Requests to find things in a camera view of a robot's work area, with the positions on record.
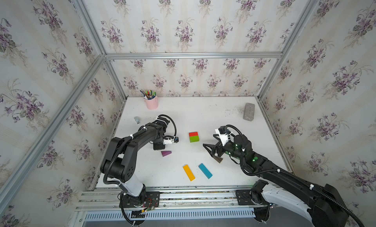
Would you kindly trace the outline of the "green cube block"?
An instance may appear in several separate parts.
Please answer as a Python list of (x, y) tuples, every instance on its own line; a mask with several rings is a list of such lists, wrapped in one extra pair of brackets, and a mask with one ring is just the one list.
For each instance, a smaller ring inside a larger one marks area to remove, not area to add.
[(199, 142), (199, 136), (191, 136), (189, 137), (189, 139), (190, 139), (190, 143)]

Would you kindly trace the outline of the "red cube block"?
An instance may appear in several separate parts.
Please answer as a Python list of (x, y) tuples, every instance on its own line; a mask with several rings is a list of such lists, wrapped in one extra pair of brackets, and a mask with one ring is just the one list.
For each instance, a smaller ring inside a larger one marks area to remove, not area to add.
[(197, 132), (191, 132), (191, 133), (189, 133), (189, 137), (195, 137), (195, 136), (198, 136)]

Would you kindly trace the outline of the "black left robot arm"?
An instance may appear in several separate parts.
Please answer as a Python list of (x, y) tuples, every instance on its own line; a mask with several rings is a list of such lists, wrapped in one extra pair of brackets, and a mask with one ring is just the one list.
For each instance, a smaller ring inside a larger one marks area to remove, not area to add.
[(125, 194), (139, 197), (144, 184), (135, 173), (138, 151), (148, 143), (163, 145), (169, 121), (156, 120), (124, 138), (112, 138), (105, 152), (100, 171), (105, 185), (116, 185)]

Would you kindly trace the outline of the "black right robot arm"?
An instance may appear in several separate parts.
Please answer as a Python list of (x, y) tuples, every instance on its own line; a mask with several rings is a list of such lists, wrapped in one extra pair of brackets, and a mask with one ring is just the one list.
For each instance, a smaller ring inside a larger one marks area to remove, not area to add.
[(256, 153), (245, 136), (237, 135), (222, 144), (203, 144), (217, 161), (227, 154), (245, 175), (258, 177), (251, 189), (237, 190), (238, 205), (258, 205), (254, 218), (266, 222), (270, 208), (276, 204), (293, 211), (315, 227), (344, 227), (349, 217), (356, 216), (348, 209), (336, 188), (311, 183), (280, 168), (268, 158)]

